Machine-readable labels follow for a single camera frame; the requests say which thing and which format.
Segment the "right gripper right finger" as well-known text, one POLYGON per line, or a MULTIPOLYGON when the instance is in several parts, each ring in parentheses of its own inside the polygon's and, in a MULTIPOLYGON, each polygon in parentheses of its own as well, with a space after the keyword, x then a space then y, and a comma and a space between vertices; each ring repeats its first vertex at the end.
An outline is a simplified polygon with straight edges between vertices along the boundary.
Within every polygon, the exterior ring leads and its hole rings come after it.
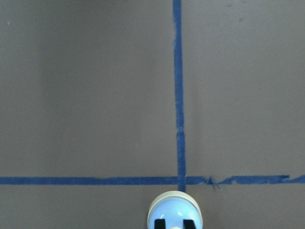
POLYGON ((183 228, 184 229, 196 229, 195 222, 192 219, 184 219, 183 228))

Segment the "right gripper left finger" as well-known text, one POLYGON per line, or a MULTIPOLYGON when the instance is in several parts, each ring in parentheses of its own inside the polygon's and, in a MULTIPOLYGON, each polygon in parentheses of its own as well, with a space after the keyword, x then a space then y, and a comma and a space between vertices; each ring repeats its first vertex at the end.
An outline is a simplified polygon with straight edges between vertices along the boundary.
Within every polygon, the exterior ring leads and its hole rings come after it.
POLYGON ((154 221, 154 229, 165 229, 165 220, 164 219, 156 219, 154 221))

